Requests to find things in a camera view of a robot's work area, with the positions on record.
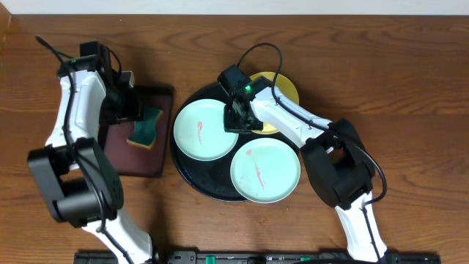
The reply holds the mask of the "green yellow sponge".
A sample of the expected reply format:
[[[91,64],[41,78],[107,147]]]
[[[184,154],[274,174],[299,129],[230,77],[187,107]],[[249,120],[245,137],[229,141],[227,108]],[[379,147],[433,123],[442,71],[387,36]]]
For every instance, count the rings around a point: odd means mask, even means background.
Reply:
[[[157,123],[163,111],[152,106],[145,106],[143,117],[133,123],[133,132],[127,142],[137,147],[151,149],[157,138]]]

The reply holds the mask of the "light green plate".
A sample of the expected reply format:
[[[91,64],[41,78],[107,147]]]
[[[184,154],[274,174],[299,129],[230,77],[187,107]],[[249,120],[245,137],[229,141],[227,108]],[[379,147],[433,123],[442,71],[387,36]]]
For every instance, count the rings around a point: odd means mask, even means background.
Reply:
[[[219,100],[201,99],[185,106],[173,129],[179,150],[197,161],[213,161],[228,154],[238,135],[224,130],[225,105]]]
[[[244,144],[230,166],[234,188],[247,200],[262,204],[288,197],[300,179],[300,162],[286,143],[260,138]]]

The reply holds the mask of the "yellow plate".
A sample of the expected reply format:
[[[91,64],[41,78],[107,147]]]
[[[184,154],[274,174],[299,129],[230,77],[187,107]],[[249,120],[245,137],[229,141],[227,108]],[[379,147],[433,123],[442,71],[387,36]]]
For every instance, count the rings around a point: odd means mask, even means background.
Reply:
[[[251,80],[254,80],[260,76],[267,78],[268,80],[272,81],[275,73],[270,71],[258,72],[250,76]],[[276,86],[280,89],[283,95],[289,98],[296,104],[299,104],[299,95],[295,85],[286,77],[281,74],[278,75],[276,79]],[[263,129],[260,131],[254,131],[254,133],[261,134],[261,135],[270,135],[274,133],[278,133],[278,129],[272,126],[271,124],[264,123]]]

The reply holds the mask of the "light green plate front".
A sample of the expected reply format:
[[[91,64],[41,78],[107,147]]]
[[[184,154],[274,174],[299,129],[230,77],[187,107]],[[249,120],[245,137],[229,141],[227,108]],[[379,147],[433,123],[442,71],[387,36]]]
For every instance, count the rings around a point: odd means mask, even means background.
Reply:
[[[262,204],[288,197],[300,179],[300,162],[286,143],[260,138],[244,144],[230,166],[234,188],[247,200]]]

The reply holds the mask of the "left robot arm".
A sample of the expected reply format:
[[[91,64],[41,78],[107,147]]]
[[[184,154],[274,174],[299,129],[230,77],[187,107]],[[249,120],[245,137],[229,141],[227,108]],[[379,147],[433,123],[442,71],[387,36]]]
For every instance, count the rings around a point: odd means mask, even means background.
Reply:
[[[118,263],[156,263],[152,238],[124,209],[122,182],[98,142],[101,127],[144,120],[133,72],[114,69],[117,55],[98,41],[73,57],[36,40],[59,60],[62,91],[51,135],[27,158],[48,211],[93,234]]]

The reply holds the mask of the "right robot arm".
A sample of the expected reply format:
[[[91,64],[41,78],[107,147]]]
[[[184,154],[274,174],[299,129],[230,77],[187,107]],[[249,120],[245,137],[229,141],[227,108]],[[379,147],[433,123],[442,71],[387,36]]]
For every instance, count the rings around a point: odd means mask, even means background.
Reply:
[[[309,182],[318,197],[338,213],[349,256],[362,263],[382,263],[387,246],[377,230],[372,205],[372,178],[383,176],[367,153],[355,127],[345,119],[318,117],[285,96],[274,82],[260,76],[220,74],[229,96],[224,129],[249,133],[264,123],[275,127],[300,151]]]

